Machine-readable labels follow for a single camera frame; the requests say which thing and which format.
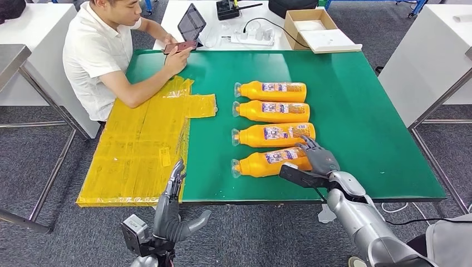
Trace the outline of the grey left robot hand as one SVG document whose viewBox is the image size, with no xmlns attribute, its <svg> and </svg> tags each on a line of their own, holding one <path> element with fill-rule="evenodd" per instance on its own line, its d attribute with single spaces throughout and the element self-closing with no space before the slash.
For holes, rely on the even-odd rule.
<svg viewBox="0 0 472 267">
<path fill-rule="evenodd" d="M 181 221 L 179 217 L 179 194 L 182 182 L 186 177 L 185 164 L 179 159 L 174 165 L 163 193 L 158 199 L 155 210 L 153 237 L 174 243 L 184 241 L 193 233 L 207 225 L 212 214 L 204 210 L 192 221 Z"/>
</svg>

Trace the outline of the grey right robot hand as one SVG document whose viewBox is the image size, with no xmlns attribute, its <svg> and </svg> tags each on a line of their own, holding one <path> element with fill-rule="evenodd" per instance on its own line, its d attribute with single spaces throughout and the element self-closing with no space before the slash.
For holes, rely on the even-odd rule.
<svg viewBox="0 0 472 267">
<path fill-rule="evenodd" d="M 340 171 L 340 165 L 333 153 L 320 146 L 313 138 L 302 135 L 304 143 L 298 143 L 306 154 L 312 166 L 312 172 L 318 175 L 329 176 L 333 171 Z"/>
</svg>

